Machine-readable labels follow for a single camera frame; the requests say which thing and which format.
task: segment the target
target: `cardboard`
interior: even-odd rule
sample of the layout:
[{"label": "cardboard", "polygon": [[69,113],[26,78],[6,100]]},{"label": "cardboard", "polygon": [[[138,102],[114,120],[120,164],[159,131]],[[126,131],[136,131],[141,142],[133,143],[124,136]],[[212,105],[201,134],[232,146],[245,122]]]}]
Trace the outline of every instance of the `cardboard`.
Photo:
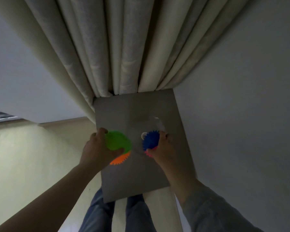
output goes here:
[{"label": "cardboard", "polygon": [[105,203],[169,186],[163,170],[142,149],[143,132],[165,129],[170,133],[179,163],[195,174],[173,90],[97,98],[94,107],[97,129],[118,130],[132,142],[127,160],[101,171]]}]

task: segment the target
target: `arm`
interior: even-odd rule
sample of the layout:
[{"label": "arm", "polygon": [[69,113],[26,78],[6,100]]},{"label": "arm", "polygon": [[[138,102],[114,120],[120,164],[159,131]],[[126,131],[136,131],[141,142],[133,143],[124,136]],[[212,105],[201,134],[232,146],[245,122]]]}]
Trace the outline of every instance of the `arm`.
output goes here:
[{"label": "arm", "polygon": [[4,222],[0,232],[58,231],[91,179],[123,153],[123,149],[110,151],[105,146],[105,133],[107,130],[103,128],[93,133],[83,149],[80,163]]},{"label": "arm", "polygon": [[160,131],[157,149],[147,151],[163,169],[192,231],[261,231],[177,164],[175,150],[165,132]]}]

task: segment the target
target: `leg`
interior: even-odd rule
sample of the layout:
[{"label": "leg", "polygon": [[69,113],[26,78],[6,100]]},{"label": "leg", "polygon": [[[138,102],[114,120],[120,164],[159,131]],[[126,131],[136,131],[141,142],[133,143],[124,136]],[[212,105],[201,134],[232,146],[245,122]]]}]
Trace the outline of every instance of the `leg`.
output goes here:
[{"label": "leg", "polygon": [[135,195],[127,200],[126,232],[156,232],[143,195]]},{"label": "leg", "polygon": [[115,202],[104,203],[102,189],[93,197],[79,232],[111,232]]}]

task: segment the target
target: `hand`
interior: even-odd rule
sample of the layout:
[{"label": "hand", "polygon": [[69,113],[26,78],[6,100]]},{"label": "hand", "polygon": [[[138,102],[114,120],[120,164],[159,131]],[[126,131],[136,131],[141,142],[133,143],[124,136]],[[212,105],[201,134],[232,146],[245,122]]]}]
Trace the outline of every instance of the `hand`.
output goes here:
[{"label": "hand", "polygon": [[147,149],[147,152],[154,157],[155,161],[160,165],[176,161],[176,152],[171,144],[172,138],[165,132],[160,131],[160,139],[158,147],[155,150]]},{"label": "hand", "polygon": [[83,149],[80,164],[95,167],[99,172],[112,160],[124,153],[124,148],[111,151],[106,147],[104,134],[107,132],[106,129],[99,128],[97,133],[91,134],[90,140]]}]

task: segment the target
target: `person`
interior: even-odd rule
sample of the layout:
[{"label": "person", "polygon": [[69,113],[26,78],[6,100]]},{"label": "person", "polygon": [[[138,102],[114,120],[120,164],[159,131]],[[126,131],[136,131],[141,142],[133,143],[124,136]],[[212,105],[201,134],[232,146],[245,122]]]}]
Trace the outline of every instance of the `person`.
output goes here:
[{"label": "person", "polygon": [[[79,164],[55,185],[0,226],[0,232],[58,231],[91,179],[123,149],[110,151],[104,140],[108,131],[100,128],[90,136]],[[222,197],[186,173],[176,162],[170,137],[160,132],[156,150],[147,150],[167,176],[192,231],[261,231],[247,221]],[[111,231],[115,202],[103,203],[98,190],[85,215],[80,232]],[[126,232],[156,231],[142,195],[129,197]]]}]

